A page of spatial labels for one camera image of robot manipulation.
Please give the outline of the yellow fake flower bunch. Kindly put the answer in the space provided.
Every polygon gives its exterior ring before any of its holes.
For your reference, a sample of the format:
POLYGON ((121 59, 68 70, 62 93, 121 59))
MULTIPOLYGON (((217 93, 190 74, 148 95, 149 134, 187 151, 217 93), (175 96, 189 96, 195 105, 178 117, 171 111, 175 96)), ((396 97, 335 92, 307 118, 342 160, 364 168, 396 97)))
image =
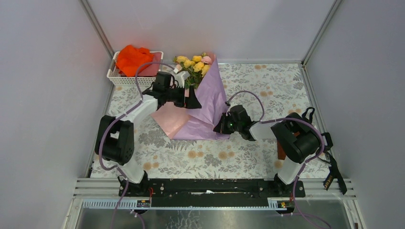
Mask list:
POLYGON ((203 52, 201 55, 195 55, 191 59, 181 55, 173 58, 177 65, 180 65, 181 68, 188 70, 190 73, 190 76, 185 80, 186 89, 188 89, 189 86, 193 86, 194 89, 197 89, 208 73, 211 65, 206 65, 201 62, 204 56, 208 56, 208 54, 203 52))

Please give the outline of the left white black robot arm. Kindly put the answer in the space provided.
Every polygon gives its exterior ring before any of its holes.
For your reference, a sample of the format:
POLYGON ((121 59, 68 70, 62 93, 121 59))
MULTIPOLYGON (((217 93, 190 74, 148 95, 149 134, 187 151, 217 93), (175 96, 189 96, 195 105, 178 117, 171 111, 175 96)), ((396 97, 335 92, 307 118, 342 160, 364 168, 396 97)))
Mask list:
POLYGON ((149 88, 140 92, 140 101, 117 116, 105 115, 101 118, 96 138, 95 153, 100 166, 110 171, 116 169, 136 196, 148 191, 144 169, 136 168, 134 130, 150 114, 161 109, 166 103, 186 109, 200 109, 194 86, 186 86, 190 77, 187 72, 175 75, 158 72, 149 88))

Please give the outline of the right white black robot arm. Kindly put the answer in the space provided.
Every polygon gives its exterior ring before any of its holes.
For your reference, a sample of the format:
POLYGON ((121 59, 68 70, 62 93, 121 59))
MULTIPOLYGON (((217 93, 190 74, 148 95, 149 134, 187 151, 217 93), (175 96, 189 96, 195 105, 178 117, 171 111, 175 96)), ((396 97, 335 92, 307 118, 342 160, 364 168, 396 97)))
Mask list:
POLYGON ((333 146, 330 134, 320 133, 312 125, 312 116, 307 112, 303 115, 291 113, 278 120, 253 121, 242 105, 236 105, 222 114, 213 130, 225 135, 238 132, 248 141, 276 139, 286 159, 275 175, 274 190, 276 194, 285 197, 293 190, 292 183, 310 156, 333 146))

